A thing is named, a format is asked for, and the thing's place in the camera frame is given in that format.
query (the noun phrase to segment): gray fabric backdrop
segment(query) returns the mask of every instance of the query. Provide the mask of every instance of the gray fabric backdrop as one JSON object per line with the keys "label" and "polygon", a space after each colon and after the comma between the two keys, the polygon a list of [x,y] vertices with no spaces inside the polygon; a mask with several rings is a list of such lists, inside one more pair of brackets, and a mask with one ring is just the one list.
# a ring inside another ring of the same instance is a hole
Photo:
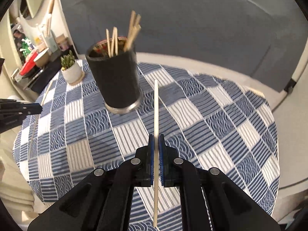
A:
{"label": "gray fabric backdrop", "polygon": [[308,23],[294,0],[61,0],[77,48],[85,54],[130,13],[141,14],[138,52],[220,65],[281,91],[301,57]]}

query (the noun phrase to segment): screw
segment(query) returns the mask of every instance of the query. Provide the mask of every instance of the screw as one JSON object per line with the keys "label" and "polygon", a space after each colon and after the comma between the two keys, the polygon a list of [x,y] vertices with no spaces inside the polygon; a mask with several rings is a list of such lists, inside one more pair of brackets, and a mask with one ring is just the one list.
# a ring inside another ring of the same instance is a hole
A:
{"label": "screw", "polygon": [[98,168],[94,171],[94,174],[96,176],[101,176],[104,173],[104,170],[102,170],[101,168]]}
{"label": "screw", "polygon": [[174,163],[175,164],[182,164],[183,163],[183,159],[182,158],[175,158],[174,159]]}
{"label": "screw", "polygon": [[219,174],[219,169],[218,168],[216,168],[216,167],[214,167],[214,168],[211,168],[210,169],[210,173],[212,174],[212,175],[218,175]]}
{"label": "screw", "polygon": [[141,160],[139,158],[134,158],[131,160],[131,164],[133,165],[138,165],[141,162]]}

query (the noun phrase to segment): blue and white tablecloth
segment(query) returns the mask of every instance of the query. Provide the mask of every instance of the blue and white tablecloth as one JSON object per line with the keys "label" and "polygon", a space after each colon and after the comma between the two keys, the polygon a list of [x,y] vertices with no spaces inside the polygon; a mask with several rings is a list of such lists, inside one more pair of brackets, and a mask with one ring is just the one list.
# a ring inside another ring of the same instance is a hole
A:
{"label": "blue and white tablecloth", "polygon": [[[249,88],[205,74],[140,63],[141,106],[114,115],[86,61],[75,86],[59,72],[51,81],[43,111],[27,117],[13,155],[23,176],[47,205],[58,200],[96,167],[118,167],[147,145],[153,133],[154,80],[160,96],[159,129],[166,144],[203,169],[218,167],[271,214],[279,182],[278,140],[267,101]],[[36,102],[41,103],[44,93]],[[33,144],[30,138],[34,131]],[[130,230],[152,227],[153,188],[135,188]],[[159,230],[181,230],[177,188],[160,188]]]}

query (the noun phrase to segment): white pot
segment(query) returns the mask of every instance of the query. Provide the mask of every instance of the white pot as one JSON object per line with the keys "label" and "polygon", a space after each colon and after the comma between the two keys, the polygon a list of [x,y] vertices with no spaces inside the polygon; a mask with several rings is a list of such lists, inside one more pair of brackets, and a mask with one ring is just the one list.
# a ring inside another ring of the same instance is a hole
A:
{"label": "white pot", "polygon": [[65,81],[68,83],[74,83],[79,80],[82,76],[81,67],[75,61],[74,65],[71,66],[69,69],[61,70]]}

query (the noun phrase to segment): black container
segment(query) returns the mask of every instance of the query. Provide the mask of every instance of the black container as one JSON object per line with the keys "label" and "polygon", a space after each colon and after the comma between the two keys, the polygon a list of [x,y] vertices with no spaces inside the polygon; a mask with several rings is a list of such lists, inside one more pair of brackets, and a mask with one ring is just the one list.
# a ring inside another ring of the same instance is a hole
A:
{"label": "black container", "polygon": [[136,52],[131,48],[112,58],[99,57],[94,49],[105,42],[91,46],[86,59],[106,108],[115,114],[125,114],[137,108],[142,99]]}

